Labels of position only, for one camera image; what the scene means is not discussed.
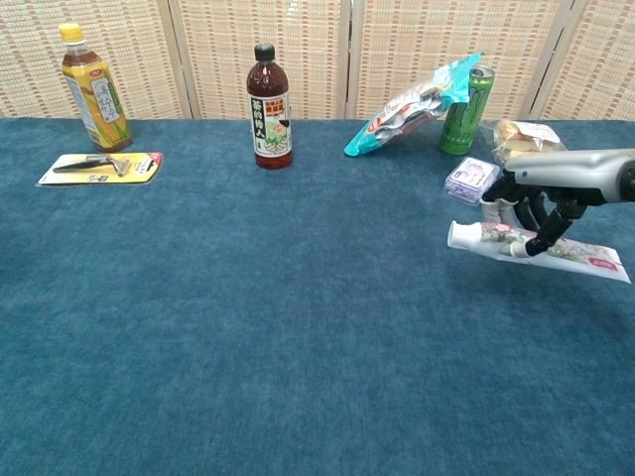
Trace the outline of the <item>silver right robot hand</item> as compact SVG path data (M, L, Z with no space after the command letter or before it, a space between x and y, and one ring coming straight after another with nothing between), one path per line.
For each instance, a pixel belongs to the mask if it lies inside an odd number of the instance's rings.
M518 259L547 252L587 208L634 200L632 149L564 150L520 155L507 161L500 177L481 195L490 222L517 218L534 232L500 253Z

